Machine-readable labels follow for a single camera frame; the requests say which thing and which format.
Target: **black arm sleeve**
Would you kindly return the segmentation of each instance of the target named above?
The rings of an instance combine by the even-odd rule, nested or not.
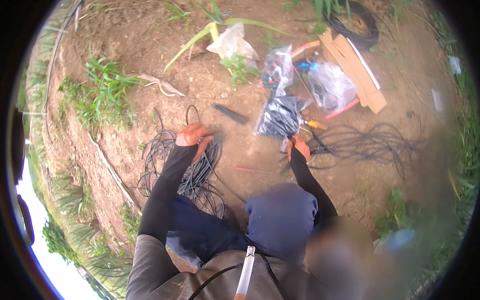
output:
[[[138,235],[150,235],[165,245],[170,227],[171,204],[177,196],[183,174],[192,163],[197,150],[198,145],[173,148],[145,203]]]
[[[313,225],[317,226],[317,224],[321,223],[323,220],[331,216],[337,216],[338,214],[336,213],[332,201],[330,201],[330,198],[328,198],[320,184],[310,173],[310,169],[308,169],[307,166],[307,160],[303,154],[295,147],[292,148],[290,165],[293,174],[295,174],[295,178],[297,179],[297,184],[306,192],[309,192],[317,198],[318,212],[315,215]]]

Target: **hand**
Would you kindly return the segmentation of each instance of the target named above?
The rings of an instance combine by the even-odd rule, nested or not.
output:
[[[288,161],[290,161],[290,157],[292,155],[292,148],[295,147],[300,153],[303,154],[305,159],[308,161],[310,158],[310,148],[305,144],[303,139],[299,137],[298,135],[293,135],[292,140],[287,140],[287,156],[288,156]]]
[[[180,133],[177,135],[177,139],[175,140],[175,145],[177,146],[193,146],[197,144],[200,138],[204,138],[200,144],[198,145],[198,151],[193,159],[193,162],[196,162],[200,157],[202,157],[203,152],[207,148],[209,142],[213,140],[213,136],[211,136],[211,132],[208,128],[203,126],[200,123],[194,123],[187,125]]]

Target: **gray shirt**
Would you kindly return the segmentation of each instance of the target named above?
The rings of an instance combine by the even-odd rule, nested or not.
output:
[[[188,299],[208,278],[225,268],[243,263],[245,251],[218,254],[194,273],[179,273],[165,246],[156,238],[140,235],[128,279],[126,300]],[[282,288],[291,299],[337,299],[307,272],[274,257],[268,262]],[[212,280],[196,299],[233,300],[241,268],[229,270]],[[260,255],[255,256],[247,299],[282,299]]]

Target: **sky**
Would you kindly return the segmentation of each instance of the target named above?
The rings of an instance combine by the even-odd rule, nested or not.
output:
[[[18,183],[17,192],[27,203],[30,216],[32,217],[35,234],[32,250],[58,292],[66,300],[100,299],[90,285],[80,276],[73,264],[67,265],[60,254],[48,252],[47,242],[42,235],[43,225],[45,220],[48,219],[47,211],[33,191],[27,159],[25,159],[23,180]]]

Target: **dirt ground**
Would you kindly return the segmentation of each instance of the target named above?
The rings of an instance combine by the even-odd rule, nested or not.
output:
[[[137,146],[153,139],[160,131],[159,124],[151,117],[154,108],[160,113],[165,128],[174,132],[180,132],[185,124],[185,112],[190,104],[198,108],[203,124],[221,125],[226,137],[216,172],[242,197],[249,198],[276,183],[295,182],[291,171],[286,176],[278,174],[281,167],[278,161],[284,156],[279,152],[280,141],[252,134],[268,97],[266,90],[256,87],[258,79],[252,76],[249,84],[232,92],[228,71],[218,63],[218,55],[208,51],[194,53],[191,60],[187,59],[188,54],[183,55],[163,73],[165,65],[181,46],[209,22],[206,15],[189,0],[177,0],[176,3],[185,11],[192,12],[188,33],[185,33],[183,21],[166,22],[173,14],[163,1],[119,0],[107,11],[97,12],[87,9],[89,4],[94,3],[86,1],[78,31],[74,33],[73,22],[67,27],[68,33],[60,43],[51,77],[48,123],[54,142],[47,144],[49,166],[55,171],[61,161],[77,161],[92,186],[101,227],[125,243],[128,240],[122,232],[119,215],[125,199],[91,145],[86,129],[80,128],[72,108],[67,115],[65,133],[55,123],[62,96],[57,88],[65,76],[80,83],[87,80],[84,63],[88,60],[89,48],[95,57],[104,56],[118,62],[126,73],[143,72],[160,78],[186,95],[164,96],[157,85],[134,89],[129,93],[136,111],[134,126],[129,130],[105,126],[95,132],[107,159],[141,207],[147,199],[135,189],[144,165],[142,151]],[[293,48],[312,40],[311,34],[305,30],[305,23],[295,21],[315,18],[311,1],[301,1],[290,12],[281,12],[279,1],[233,3],[218,0],[217,3],[221,10],[232,12],[236,17],[259,20],[291,34],[273,33],[273,36],[281,42],[291,43]],[[382,87],[387,105],[374,115],[369,108],[358,104],[332,118],[329,125],[347,124],[367,131],[375,124],[389,122],[405,137],[414,139],[420,132],[419,121],[407,117],[407,111],[414,111],[424,123],[424,136],[429,136],[444,117],[435,110],[431,89],[439,91],[446,102],[456,99],[453,77],[445,64],[444,51],[435,39],[435,32],[408,13],[397,29],[387,16],[388,5],[381,0],[369,0],[364,5],[384,20],[379,22],[379,43],[362,54]],[[427,8],[421,2],[409,7],[409,10],[428,18]],[[266,32],[264,28],[245,26],[245,39],[261,58],[268,53],[266,44],[260,41]],[[222,93],[227,93],[228,97],[221,98]],[[214,110],[212,102],[247,115],[251,120],[246,126],[240,126]],[[322,166],[331,160],[328,156],[315,157],[309,164]],[[240,173],[235,171],[234,165],[252,166],[273,174]],[[312,173],[330,196],[338,213],[359,220],[372,233],[373,218],[384,210],[390,190],[404,184],[393,164],[381,165],[373,161],[323,171],[313,170]],[[248,216],[244,212],[244,204],[219,182],[216,187],[224,193],[225,202],[236,216],[245,222]],[[181,269],[189,270],[186,264],[180,264],[178,260],[176,263]]]

